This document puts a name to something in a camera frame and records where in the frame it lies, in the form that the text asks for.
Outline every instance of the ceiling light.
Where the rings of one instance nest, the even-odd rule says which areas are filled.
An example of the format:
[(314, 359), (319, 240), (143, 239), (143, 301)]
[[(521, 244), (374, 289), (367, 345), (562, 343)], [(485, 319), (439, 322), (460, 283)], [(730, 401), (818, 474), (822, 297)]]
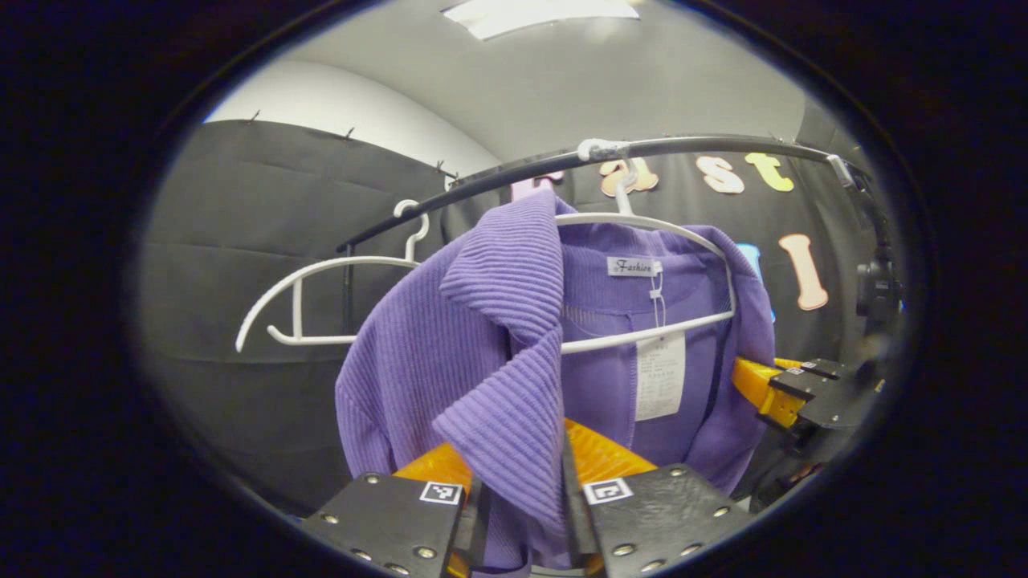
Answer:
[(443, 10), (443, 15), (479, 40), (567, 19), (639, 17), (626, 0), (470, 0)]

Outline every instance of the clothes rail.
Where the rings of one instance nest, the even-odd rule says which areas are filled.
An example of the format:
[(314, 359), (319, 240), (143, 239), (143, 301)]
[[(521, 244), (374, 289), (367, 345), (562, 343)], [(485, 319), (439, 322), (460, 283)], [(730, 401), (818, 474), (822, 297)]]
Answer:
[[(635, 157), (689, 152), (764, 152), (821, 162), (829, 162), (830, 157), (836, 156), (822, 150), (786, 143), (779, 139), (732, 135), (669, 137), (629, 141), (621, 143), (620, 146), (596, 148), (587, 159), (581, 158), (577, 149), (559, 151), (549, 156), (536, 156), (516, 160), (455, 180), (451, 183), (448, 191), (420, 202), (417, 207), (404, 212), (399, 217), (391, 217), (372, 225), (336, 247), (336, 252), (342, 253), (348, 251), (350, 254), (354, 254), (357, 245), (407, 221), (413, 220), (425, 213), (540, 175), (577, 169), (608, 160), (618, 160), (626, 154)], [(861, 174), (865, 173), (848, 161), (843, 160), (842, 164), (845, 168)], [(838, 167), (833, 165), (833, 168), (838, 173)]]

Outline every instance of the metal screw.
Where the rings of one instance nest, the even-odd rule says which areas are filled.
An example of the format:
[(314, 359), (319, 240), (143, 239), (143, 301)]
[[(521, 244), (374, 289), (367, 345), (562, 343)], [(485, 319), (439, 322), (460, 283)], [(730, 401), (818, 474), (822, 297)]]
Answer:
[(657, 570), (661, 566), (664, 566), (664, 561), (662, 561), (662, 559), (655, 559), (655, 561), (651, 562), (650, 564), (648, 564), (648, 565), (644, 566), (642, 568), (640, 568), (639, 572), (644, 572), (644, 573), (645, 572), (650, 572), (651, 570)]

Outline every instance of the white ceiling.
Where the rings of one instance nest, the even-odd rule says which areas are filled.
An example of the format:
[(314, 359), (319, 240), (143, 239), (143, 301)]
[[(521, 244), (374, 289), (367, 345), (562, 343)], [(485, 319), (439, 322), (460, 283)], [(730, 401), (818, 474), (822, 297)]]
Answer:
[(563, 21), (483, 42), (440, 14), (458, 1), (384, 2), (284, 58), (384, 84), (502, 161), (589, 137), (799, 130), (799, 86), (672, 4), (634, 2), (639, 21)]

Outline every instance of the purple ribbed cardigan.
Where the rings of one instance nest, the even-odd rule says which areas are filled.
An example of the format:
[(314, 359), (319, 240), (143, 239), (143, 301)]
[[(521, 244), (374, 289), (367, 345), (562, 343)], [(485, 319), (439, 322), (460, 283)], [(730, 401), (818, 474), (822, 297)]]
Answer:
[[(688, 228), (728, 256), (737, 313), (720, 331), (687, 332), (677, 413), (634, 422), (634, 345), (560, 355), (563, 340), (655, 324), (651, 280), (608, 277), (607, 256), (661, 260), (668, 324), (728, 309), (724, 266), (706, 249), (619, 224), (558, 230), (554, 215), (574, 212), (551, 191), (488, 211), (382, 297), (336, 382), (355, 476), (394, 472), (448, 441), (495, 493), (485, 558), (498, 574), (567, 567), (565, 416), (658, 465), (684, 461), (725, 493), (764, 431), (731, 369), (736, 355), (773, 363), (770, 303), (743, 254), (713, 227)], [(719, 347), (721, 380), (711, 385)]]

